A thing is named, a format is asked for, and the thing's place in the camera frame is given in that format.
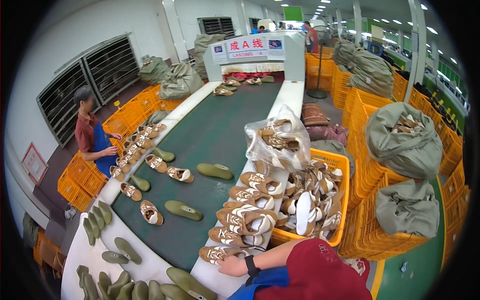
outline man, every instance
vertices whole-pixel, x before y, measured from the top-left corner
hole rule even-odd
[[[118,147],[113,146],[109,138],[121,141],[119,133],[104,132],[91,110],[95,104],[95,95],[91,87],[84,85],[73,95],[78,108],[78,120],[75,128],[80,153],[86,161],[95,161],[100,172],[110,178],[110,166],[116,166]]]
[[[307,45],[308,53],[318,53],[318,36],[317,31],[310,26],[310,22],[303,22],[305,29],[307,29],[307,37],[305,44]]]
[[[252,30],[252,34],[254,35],[254,34],[257,34],[257,33],[262,33],[264,30],[265,30],[265,27],[260,26],[258,29],[255,29],[255,28],[254,28],[254,29]]]
[[[367,276],[343,263],[321,239],[291,240],[256,256],[229,256],[217,263],[220,273],[250,275],[228,300],[372,300]]]

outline red framed sign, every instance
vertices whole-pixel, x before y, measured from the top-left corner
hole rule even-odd
[[[40,185],[45,173],[47,172],[48,165],[43,160],[42,156],[36,150],[33,142],[30,143],[24,158],[22,159],[22,166],[25,171],[30,175],[36,185]]]

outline conveyor belt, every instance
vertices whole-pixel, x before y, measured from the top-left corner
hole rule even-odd
[[[122,193],[113,203],[112,208],[122,221],[172,266],[187,272],[193,268],[198,250],[217,222],[217,210],[228,199],[228,191],[247,161],[243,128],[247,123],[266,119],[282,82],[283,78],[276,78],[274,84],[242,84],[231,96],[210,94],[165,137],[158,147],[176,156],[168,165],[190,169],[195,176],[192,183],[176,181],[145,163],[139,167],[135,176],[151,185],[148,192],[143,192],[143,199],[151,201],[163,215],[162,226],[147,223],[140,213],[140,202]],[[225,165],[235,178],[203,176],[196,170],[199,163]],[[196,222],[173,215],[164,207],[168,200],[182,201],[201,211],[204,218]]]

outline man in blue shirt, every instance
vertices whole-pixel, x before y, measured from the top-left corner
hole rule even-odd
[[[254,34],[257,34],[257,33],[262,33],[264,30],[265,30],[265,27],[260,26],[258,29],[255,29],[255,28],[254,28],[254,29],[252,30],[252,34],[254,35]]]

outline blue apron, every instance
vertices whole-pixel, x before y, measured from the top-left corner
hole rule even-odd
[[[110,142],[110,139],[107,137],[105,134],[105,131],[103,131],[102,125],[100,122],[97,122],[96,126],[93,129],[94,133],[94,147],[93,147],[93,152],[100,152],[102,150],[107,149],[108,147],[112,147],[112,143]],[[105,174],[107,178],[110,178],[110,166],[116,166],[117,165],[117,157],[119,157],[118,154],[111,155],[111,156],[104,156],[95,161],[97,169]]]
[[[260,271],[257,277],[252,278],[250,285],[243,284],[228,300],[253,300],[253,295],[258,288],[271,286],[286,287],[290,282],[286,266]]]

